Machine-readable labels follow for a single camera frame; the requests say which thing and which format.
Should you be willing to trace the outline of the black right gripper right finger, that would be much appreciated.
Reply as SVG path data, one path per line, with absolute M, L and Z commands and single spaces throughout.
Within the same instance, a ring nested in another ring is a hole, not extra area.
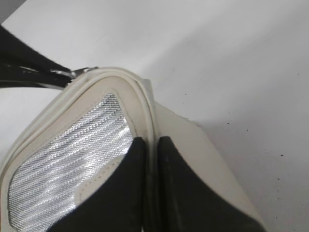
M 173 232 L 306 232 L 309 164 L 262 152 L 228 165 L 209 139 L 159 139 L 162 220 Z

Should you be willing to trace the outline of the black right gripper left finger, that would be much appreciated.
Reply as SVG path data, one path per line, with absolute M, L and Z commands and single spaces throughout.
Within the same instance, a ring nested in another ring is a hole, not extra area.
M 75 211 L 75 232 L 140 232 L 146 145 L 135 138 L 108 180 Z

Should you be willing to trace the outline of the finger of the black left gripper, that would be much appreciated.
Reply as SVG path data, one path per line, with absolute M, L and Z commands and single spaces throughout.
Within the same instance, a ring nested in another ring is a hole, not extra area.
M 0 28 L 0 61 L 43 72 L 51 70 L 70 72 L 70 69 L 53 62 L 26 45 L 4 27 Z
M 50 88 L 64 89 L 71 79 L 59 74 L 22 74 L 13 76 L 13 78 L 0 78 L 0 88 L 11 87 L 35 87 L 35 88 Z

